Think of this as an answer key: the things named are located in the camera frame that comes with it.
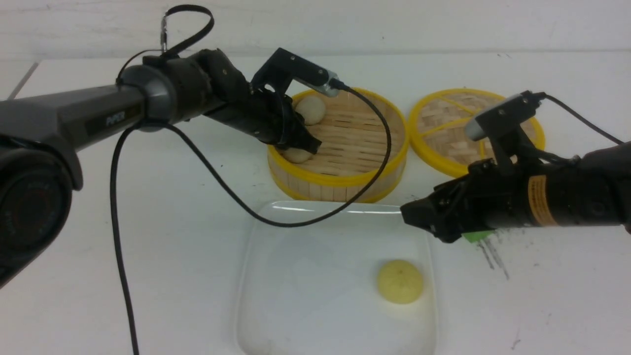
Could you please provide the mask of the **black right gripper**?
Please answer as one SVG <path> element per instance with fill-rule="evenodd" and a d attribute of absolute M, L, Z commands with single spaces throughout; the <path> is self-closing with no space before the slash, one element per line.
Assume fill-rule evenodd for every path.
<path fill-rule="evenodd" d="M 446 244 L 469 232 L 534 227 L 526 180 L 522 169 L 503 175 L 498 166 L 485 160 L 475 163 L 468 175 L 442 183 L 425 198 L 402 205 L 401 215 L 406 224 L 428 230 Z"/>

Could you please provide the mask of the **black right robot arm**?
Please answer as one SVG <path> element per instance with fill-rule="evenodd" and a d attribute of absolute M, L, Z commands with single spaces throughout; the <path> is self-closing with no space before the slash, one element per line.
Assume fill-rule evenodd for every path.
<path fill-rule="evenodd" d="M 503 175 L 492 159 L 401 206 L 404 222 L 444 243 L 505 228 L 630 228 L 630 144 L 591 151 L 581 159 L 527 160 Z"/>

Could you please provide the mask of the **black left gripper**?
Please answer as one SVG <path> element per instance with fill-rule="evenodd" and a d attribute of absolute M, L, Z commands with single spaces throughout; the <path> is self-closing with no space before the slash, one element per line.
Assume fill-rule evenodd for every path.
<path fill-rule="evenodd" d="M 248 82 L 236 87 L 215 82 L 211 87 L 215 101 L 206 117 L 279 150 L 318 152 L 322 141 L 311 135 L 286 94 L 266 87 L 252 88 Z"/>

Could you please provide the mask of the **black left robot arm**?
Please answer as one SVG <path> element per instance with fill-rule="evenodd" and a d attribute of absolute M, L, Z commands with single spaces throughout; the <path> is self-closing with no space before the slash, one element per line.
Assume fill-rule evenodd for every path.
<path fill-rule="evenodd" d="M 337 76 L 279 48 L 252 79 L 219 49 L 181 52 L 214 27 L 203 6 L 171 7 L 166 16 L 202 13 L 198 33 L 168 47 L 161 22 L 158 56 L 120 70 L 112 85 L 3 101 L 1 123 L 1 284 L 7 284 L 59 235 L 73 191 L 83 188 L 77 153 L 128 128 L 158 131 L 203 115 L 281 149 L 317 153 L 320 140 L 306 128 L 286 90 L 293 81 L 337 94 Z"/>

